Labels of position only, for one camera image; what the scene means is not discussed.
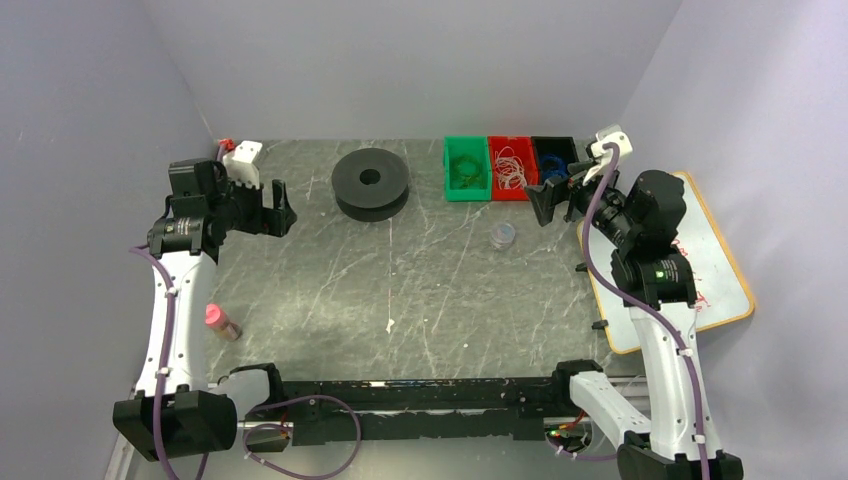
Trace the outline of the black cable spool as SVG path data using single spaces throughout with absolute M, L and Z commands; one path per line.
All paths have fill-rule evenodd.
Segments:
M 334 166 L 331 185 L 336 204 L 349 218 L 380 222 L 398 214 L 409 197 L 410 172 L 397 154 L 363 148 L 342 157 Z

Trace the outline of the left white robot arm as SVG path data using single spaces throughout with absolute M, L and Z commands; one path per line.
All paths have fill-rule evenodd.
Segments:
M 269 363 L 239 367 L 210 386 L 202 357 L 206 308 L 219 252 L 233 231 L 282 238 L 297 220 L 280 179 L 272 203 L 252 162 L 189 159 L 170 164 L 166 213 L 133 253 L 153 271 L 154 305 L 146 359 L 133 395 L 113 406 L 112 421 L 147 460 L 230 449 L 238 424 L 280 393 Z

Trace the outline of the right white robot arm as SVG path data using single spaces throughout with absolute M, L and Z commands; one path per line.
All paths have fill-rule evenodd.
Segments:
M 687 212 L 685 183 L 647 170 L 623 194 L 610 183 L 615 177 L 582 172 L 525 189 L 542 225 L 560 203 L 582 215 L 584 267 L 620 299 L 635 328 L 650 413 L 613 390 L 599 370 L 571 374 L 569 397 L 613 444 L 623 479 L 741 479 L 743 462 L 724 450 L 709 411 L 695 276 L 674 243 Z

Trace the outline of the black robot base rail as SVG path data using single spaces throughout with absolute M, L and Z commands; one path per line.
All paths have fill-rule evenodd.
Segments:
M 542 441 L 584 419 L 566 377 L 278 381 L 247 426 L 282 424 L 296 446 L 508 437 Z

